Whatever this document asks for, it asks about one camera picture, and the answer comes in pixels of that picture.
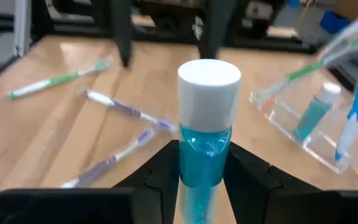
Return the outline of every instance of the blue object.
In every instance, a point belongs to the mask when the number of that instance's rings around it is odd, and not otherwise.
[[[320,21],[320,26],[329,34],[336,34],[350,23],[349,19],[337,15],[335,12],[326,11]]]
[[[218,133],[201,133],[180,126],[180,179],[185,198],[185,223],[211,223],[211,202],[215,186],[223,177],[232,128]]]
[[[303,113],[294,130],[295,135],[304,141],[331,107],[332,104],[325,103],[317,97],[313,97],[308,109]]]
[[[288,6],[291,8],[296,8],[299,6],[300,0],[289,0]]]

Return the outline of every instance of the wooden surface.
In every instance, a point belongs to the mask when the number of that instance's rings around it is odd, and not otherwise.
[[[188,45],[135,43],[132,67],[125,70],[118,65],[117,48],[109,40],[48,37],[41,41],[0,77],[0,190],[58,187],[126,147],[148,126],[85,100],[76,91],[80,86],[177,122],[177,68],[197,57],[197,49]],[[16,101],[5,98],[8,91],[87,68],[105,58],[113,58],[116,63],[97,76],[82,77]],[[358,175],[353,169],[343,175],[333,173],[276,130],[249,103],[251,91],[266,82],[267,73],[282,77],[309,58],[282,52],[221,51],[220,59],[242,72],[232,141],[321,189],[358,189]],[[118,183],[172,138],[177,136],[160,134],[92,187]],[[223,184],[219,189],[216,221],[235,223]]]

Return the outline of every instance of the white cap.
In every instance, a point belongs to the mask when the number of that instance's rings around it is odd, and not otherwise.
[[[213,59],[192,60],[178,69],[179,118],[194,131],[230,128],[236,115],[240,70]]]
[[[340,93],[341,87],[339,85],[325,82],[316,97],[324,103],[332,104]]]

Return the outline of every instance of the wooden table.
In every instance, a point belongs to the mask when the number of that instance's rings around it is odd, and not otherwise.
[[[115,64],[97,76],[82,77],[16,101],[5,98],[8,91],[86,68],[108,57]],[[177,122],[177,68],[197,57],[193,46],[135,43],[132,67],[125,70],[118,65],[117,48],[110,40],[45,38],[0,77],[0,190],[58,187],[126,147],[148,126],[85,100],[76,92],[80,85]],[[220,58],[242,72],[233,142],[321,189],[358,189],[354,170],[335,174],[276,130],[249,103],[250,92],[266,81],[264,74],[283,76],[304,65],[310,56],[224,49]],[[161,134],[118,163],[92,187],[118,183],[172,138],[177,136]],[[219,188],[217,223],[235,223],[224,185]]]

